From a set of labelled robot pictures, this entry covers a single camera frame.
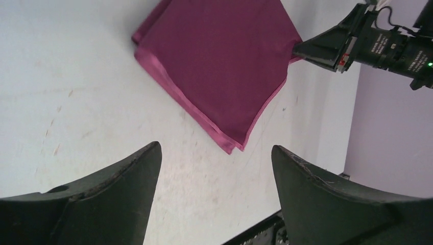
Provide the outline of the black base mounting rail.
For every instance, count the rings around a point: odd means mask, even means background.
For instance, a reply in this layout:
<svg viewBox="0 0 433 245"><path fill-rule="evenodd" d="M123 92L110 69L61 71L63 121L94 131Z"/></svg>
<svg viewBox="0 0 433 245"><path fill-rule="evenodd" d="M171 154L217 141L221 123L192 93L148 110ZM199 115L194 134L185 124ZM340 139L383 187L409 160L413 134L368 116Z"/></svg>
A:
<svg viewBox="0 0 433 245"><path fill-rule="evenodd" d="M223 245L283 245L290 244L282 211L272 214Z"/></svg>

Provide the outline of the maroon cloth napkin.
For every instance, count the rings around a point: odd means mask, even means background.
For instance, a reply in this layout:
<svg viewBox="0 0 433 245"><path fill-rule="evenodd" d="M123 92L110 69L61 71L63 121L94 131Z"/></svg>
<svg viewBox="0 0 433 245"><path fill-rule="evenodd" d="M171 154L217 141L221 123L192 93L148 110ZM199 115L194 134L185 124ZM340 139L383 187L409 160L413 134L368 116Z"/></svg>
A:
<svg viewBox="0 0 433 245"><path fill-rule="evenodd" d="M227 154L243 151L298 60L281 1L160 1L132 34L144 70Z"/></svg>

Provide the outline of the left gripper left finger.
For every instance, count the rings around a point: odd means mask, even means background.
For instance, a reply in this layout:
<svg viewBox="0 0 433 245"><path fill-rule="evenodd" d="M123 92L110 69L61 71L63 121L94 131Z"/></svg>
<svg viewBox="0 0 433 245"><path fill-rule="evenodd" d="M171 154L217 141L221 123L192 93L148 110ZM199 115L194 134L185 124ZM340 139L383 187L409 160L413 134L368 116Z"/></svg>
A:
<svg viewBox="0 0 433 245"><path fill-rule="evenodd" d="M1 199L1 244L143 244L159 142L46 193Z"/></svg>

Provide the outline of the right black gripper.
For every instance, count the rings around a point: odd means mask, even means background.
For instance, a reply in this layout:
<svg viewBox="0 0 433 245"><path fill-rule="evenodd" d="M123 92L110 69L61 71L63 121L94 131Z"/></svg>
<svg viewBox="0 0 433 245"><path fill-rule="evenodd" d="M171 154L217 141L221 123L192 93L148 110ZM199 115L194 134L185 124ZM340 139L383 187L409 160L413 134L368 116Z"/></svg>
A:
<svg viewBox="0 0 433 245"><path fill-rule="evenodd" d="M412 79L412 90L432 88L432 1L428 1L413 27L377 26L380 11L374 5L356 4L333 28L295 44L292 54L330 71L337 71L346 50L346 66L353 62Z"/></svg>

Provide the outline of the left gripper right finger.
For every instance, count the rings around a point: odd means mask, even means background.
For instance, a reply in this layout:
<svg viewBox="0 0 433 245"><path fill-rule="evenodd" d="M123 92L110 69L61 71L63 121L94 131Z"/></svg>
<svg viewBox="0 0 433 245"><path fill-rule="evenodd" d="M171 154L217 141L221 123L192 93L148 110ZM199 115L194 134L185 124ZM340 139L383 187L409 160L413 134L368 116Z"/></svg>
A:
<svg viewBox="0 0 433 245"><path fill-rule="evenodd" d="M290 244L432 244L432 199L346 180L286 148L272 166Z"/></svg>

